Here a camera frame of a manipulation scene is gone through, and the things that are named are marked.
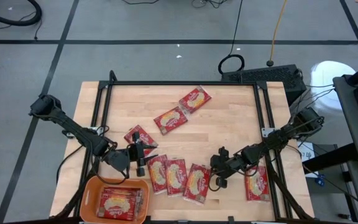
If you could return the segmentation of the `white paper sheet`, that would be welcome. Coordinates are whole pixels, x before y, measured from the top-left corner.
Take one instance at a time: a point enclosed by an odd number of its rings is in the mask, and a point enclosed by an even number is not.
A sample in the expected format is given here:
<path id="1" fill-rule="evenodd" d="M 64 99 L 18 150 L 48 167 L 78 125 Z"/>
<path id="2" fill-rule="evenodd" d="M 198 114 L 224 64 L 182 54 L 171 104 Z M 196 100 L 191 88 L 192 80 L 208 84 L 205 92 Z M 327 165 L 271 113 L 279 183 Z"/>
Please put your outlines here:
<path id="1" fill-rule="evenodd" d="M 298 141 L 297 144 L 298 144 L 298 150 L 302 154 L 301 160 L 303 162 L 313 159 L 316 156 L 312 143 L 310 142 L 301 143 L 300 141 Z"/>

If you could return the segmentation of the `black cart beam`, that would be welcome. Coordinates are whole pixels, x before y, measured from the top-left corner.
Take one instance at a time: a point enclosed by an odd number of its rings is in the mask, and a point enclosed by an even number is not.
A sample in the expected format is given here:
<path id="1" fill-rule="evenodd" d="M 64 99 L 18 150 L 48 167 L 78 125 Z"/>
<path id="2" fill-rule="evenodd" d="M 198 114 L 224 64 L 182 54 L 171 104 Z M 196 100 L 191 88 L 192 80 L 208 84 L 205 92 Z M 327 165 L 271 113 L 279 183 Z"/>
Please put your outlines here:
<path id="1" fill-rule="evenodd" d="M 358 153 L 354 143 L 342 146 L 333 151 L 327 152 L 313 159 L 303 162 L 305 174 L 309 174 L 321 169 L 343 164 L 348 161 L 357 161 Z"/>

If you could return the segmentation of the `white round stool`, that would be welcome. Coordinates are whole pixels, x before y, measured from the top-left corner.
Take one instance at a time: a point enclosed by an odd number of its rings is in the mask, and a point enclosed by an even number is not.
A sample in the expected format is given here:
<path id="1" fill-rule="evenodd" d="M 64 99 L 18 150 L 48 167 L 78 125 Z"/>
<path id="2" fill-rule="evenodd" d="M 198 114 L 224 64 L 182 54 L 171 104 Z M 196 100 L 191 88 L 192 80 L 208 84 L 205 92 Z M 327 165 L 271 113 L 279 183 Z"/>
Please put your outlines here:
<path id="1" fill-rule="evenodd" d="M 314 65 L 310 72 L 311 100 L 313 107 L 325 113 L 342 111 L 339 98 L 334 91 L 333 78 L 353 75 L 355 70 L 341 62 L 323 61 Z"/>

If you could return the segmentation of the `orange plastic basket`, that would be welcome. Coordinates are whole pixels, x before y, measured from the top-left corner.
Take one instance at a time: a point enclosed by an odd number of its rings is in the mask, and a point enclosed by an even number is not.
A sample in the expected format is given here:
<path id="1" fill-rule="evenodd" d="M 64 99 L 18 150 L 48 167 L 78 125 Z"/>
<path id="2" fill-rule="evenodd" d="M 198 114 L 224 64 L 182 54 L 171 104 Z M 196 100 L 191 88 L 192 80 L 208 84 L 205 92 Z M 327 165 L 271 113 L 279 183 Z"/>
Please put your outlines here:
<path id="1" fill-rule="evenodd" d="M 96 224 L 142 224 L 145 221 L 150 197 L 150 190 L 146 181 L 129 179 L 118 185 L 118 187 L 140 188 L 143 190 L 142 205 L 134 220 L 115 220 L 97 216 L 97 211 L 101 205 L 102 191 L 105 187 L 108 187 L 108 184 L 101 182 L 97 177 L 92 177 L 86 184 L 80 208 L 80 217 L 84 222 Z"/>

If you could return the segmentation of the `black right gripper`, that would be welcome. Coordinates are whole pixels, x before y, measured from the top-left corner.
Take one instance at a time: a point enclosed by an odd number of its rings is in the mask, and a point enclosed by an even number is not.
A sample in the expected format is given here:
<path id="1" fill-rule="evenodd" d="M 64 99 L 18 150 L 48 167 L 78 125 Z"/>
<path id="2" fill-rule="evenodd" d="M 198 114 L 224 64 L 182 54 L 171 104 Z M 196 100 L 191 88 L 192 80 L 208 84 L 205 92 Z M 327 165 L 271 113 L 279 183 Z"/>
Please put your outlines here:
<path id="1" fill-rule="evenodd" d="M 218 188 L 227 187 L 227 178 L 239 170 L 239 163 L 235 157 L 229 157 L 229 151 L 225 147 L 218 149 L 218 155 L 210 158 L 211 175 L 217 175 L 216 185 Z"/>

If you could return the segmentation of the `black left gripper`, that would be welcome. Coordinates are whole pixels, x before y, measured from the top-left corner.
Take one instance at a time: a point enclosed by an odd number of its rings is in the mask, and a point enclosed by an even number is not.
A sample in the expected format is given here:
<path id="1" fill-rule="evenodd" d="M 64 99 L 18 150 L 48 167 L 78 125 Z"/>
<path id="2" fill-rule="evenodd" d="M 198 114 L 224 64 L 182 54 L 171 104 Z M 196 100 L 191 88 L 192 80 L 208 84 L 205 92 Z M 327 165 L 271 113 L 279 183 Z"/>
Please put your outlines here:
<path id="1" fill-rule="evenodd" d="M 156 154 L 145 158 L 144 149 L 155 149 L 157 146 L 148 145 L 142 142 L 140 139 L 140 133 L 138 131 L 132 134 L 132 140 L 133 143 L 129 145 L 130 161 L 137 163 L 137 176 L 143 177 L 145 175 L 145 163 L 148 163 L 148 161 L 158 156 L 158 154 Z"/>

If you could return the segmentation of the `black perforated computer case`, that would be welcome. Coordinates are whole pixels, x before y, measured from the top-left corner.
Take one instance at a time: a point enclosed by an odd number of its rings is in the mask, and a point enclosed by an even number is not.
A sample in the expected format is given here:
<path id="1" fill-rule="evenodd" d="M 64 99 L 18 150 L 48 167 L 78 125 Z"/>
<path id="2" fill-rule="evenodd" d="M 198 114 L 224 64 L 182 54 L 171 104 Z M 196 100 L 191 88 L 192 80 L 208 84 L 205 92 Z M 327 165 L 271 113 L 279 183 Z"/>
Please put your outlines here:
<path id="1" fill-rule="evenodd" d="M 305 91 L 302 71 L 295 64 L 258 68 L 221 75 L 222 82 L 282 82 L 288 105 L 291 106 Z"/>

